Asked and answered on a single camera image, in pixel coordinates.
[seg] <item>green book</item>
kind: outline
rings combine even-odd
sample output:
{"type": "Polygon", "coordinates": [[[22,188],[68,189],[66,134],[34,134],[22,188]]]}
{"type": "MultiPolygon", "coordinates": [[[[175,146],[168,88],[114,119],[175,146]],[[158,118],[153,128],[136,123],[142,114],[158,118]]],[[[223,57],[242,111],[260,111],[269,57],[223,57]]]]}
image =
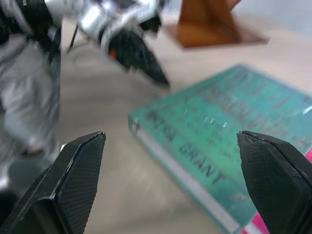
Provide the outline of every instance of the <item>green book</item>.
{"type": "Polygon", "coordinates": [[[312,98],[244,65],[129,114],[130,131],[227,233],[257,213],[240,167],[241,130],[312,147],[312,98]]]}

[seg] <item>wooden object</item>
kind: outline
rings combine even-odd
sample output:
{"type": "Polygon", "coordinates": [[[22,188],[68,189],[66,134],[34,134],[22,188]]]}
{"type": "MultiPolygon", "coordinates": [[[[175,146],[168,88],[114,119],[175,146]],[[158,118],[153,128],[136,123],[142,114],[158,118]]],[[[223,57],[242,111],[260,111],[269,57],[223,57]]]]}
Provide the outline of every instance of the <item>wooden object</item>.
{"type": "Polygon", "coordinates": [[[266,39],[238,27],[231,10],[240,0],[184,0],[178,24],[165,30],[184,48],[211,45],[266,42],[266,39]]]}

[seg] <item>wooden stand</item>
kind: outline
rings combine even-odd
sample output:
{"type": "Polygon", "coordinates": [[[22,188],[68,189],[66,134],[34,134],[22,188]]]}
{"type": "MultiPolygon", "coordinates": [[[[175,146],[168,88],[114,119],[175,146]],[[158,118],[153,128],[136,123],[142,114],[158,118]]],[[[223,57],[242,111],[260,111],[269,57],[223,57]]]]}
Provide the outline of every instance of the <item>wooden stand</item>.
{"type": "Polygon", "coordinates": [[[263,42],[247,30],[239,28],[231,10],[240,0],[184,0],[180,19],[165,30],[184,48],[237,43],[263,42]]]}

